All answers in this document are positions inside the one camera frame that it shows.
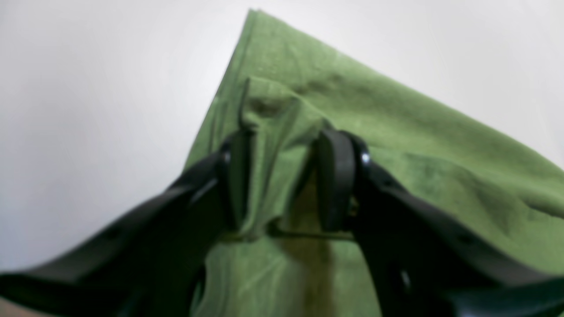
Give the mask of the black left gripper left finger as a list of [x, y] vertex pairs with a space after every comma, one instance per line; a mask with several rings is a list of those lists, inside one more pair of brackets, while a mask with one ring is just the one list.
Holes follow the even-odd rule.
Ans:
[[1, 275], [1, 296], [63, 317], [187, 317], [204, 262], [247, 209], [250, 133], [73, 250]]

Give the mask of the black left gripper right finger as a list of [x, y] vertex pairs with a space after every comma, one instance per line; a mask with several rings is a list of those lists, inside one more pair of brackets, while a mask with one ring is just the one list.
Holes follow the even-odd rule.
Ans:
[[496, 249], [413, 196], [349, 132], [315, 143], [319, 220], [350, 232], [369, 267], [383, 317], [557, 317], [563, 278]]

